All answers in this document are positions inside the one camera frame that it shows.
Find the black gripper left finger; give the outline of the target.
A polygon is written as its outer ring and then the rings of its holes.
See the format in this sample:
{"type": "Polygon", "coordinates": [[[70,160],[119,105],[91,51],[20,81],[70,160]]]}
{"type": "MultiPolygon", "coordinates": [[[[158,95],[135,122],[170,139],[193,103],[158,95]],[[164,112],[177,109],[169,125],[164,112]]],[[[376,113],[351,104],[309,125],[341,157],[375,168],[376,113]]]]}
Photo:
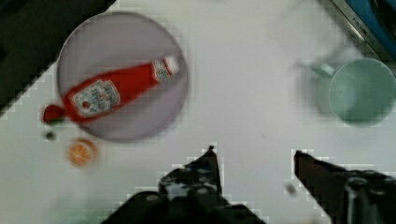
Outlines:
{"type": "Polygon", "coordinates": [[[156,191],[133,195],[102,224],[266,224],[243,204],[222,196],[213,147],[162,177],[156,191]]]}

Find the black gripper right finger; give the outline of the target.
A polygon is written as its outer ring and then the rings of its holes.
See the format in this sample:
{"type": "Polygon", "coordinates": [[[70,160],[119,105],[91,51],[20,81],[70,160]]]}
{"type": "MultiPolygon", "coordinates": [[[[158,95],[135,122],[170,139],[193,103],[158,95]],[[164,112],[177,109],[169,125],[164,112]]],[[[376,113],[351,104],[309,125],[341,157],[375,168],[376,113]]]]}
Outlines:
{"type": "Polygon", "coordinates": [[[395,178],[296,151],[294,173],[332,224],[395,224],[395,178]]]}

